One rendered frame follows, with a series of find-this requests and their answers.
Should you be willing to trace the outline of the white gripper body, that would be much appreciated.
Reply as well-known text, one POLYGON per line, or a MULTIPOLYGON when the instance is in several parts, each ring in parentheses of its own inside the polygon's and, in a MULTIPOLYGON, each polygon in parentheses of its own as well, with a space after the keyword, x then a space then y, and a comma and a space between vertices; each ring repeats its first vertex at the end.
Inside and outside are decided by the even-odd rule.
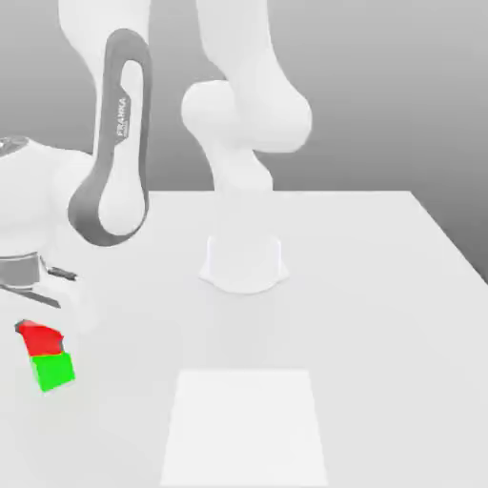
POLYGON ((9 290, 0 285, 0 320, 23 319, 58 330, 65 336, 82 335, 95 329, 95 307, 71 285, 32 291, 9 290))

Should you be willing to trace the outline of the small red cube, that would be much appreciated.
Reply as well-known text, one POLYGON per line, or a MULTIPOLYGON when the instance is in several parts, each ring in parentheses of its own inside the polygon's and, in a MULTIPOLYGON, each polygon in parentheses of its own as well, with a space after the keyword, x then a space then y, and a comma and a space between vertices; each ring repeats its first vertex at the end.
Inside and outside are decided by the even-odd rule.
POLYGON ((30 320, 21 320, 14 326, 22 336, 30 357, 56 356, 65 352, 64 336, 57 330, 30 320))

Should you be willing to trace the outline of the small green cube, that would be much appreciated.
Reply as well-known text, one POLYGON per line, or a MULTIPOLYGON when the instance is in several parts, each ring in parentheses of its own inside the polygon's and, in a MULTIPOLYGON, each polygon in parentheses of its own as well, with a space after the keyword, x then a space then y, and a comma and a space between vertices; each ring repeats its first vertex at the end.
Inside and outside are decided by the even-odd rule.
POLYGON ((42 392, 48 392, 75 380, 75 372, 69 353, 32 356, 30 363, 34 377, 42 392))

